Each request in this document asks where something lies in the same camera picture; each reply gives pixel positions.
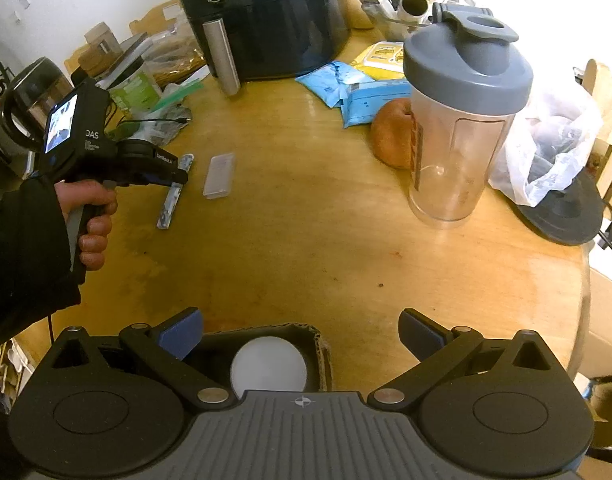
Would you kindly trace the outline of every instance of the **wooden table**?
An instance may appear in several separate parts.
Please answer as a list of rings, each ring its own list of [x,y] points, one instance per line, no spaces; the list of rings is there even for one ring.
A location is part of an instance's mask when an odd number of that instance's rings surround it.
[[[340,58],[376,40],[358,34]],[[82,305],[54,316],[57,332],[116,334],[189,305],[208,331],[309,323],[332,349],[337,389],[366,394],[416,362],[397,334],[414,307],[487,337],[536,329],[568,363],[588,273],[580,248],[539,238],[491,189],[465,226],[427,227],[408,207],[407,172],[372,156],[368,126],[342,129],[339,110],[292,80],[228,99],[209,78],[187,101],[193,122],[167,149],[196,159],[170,229],[155,228],[166,189],[120,189],[107,264],[88,274]],[[206,200],[210,158],[227,152],[232,193]],[[46,324],[33,331],[45,338]]]

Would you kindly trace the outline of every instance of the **white plastic bag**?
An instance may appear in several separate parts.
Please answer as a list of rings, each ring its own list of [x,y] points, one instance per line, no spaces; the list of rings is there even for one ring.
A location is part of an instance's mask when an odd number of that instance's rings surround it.
[[[535,207],[550,190],[570,186],[602,124],[597,104],[572,77],[535,83],[492,165],[489,184],[516,204]]]

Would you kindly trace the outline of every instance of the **gray lid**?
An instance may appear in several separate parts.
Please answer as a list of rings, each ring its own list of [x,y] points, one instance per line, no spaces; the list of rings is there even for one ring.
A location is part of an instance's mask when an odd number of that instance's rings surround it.
[[[408,37],[404,74],[417,90],[451,108],[502,116],[526,105],[529,63],[519,36],[489,9],[433,4],[433,25]]]

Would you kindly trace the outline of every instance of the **device screen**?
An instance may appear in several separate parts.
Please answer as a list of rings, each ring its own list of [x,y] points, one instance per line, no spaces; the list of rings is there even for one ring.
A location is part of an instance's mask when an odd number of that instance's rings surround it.
[[[76,103],[77,94],[51,114],[50,126],[48,127],[48,139],[46,140],[46,153],[59,146],[64,140],[70,137],[70,126],[72,124],[72,117],[75,113]]]

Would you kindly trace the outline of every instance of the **person's arm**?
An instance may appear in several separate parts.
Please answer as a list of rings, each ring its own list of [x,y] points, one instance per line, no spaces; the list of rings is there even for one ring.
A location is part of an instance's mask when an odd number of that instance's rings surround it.
[[[87,181],[54,186],[46,178],[25,181],[0,201],[0,344],[53,312],[78,304],[70,274],[65,227],[68,213],[84,203],[115,209],[114,192]],[[110,217],[88,224],[80,238],[81,259],[89,268],[104,263]]]

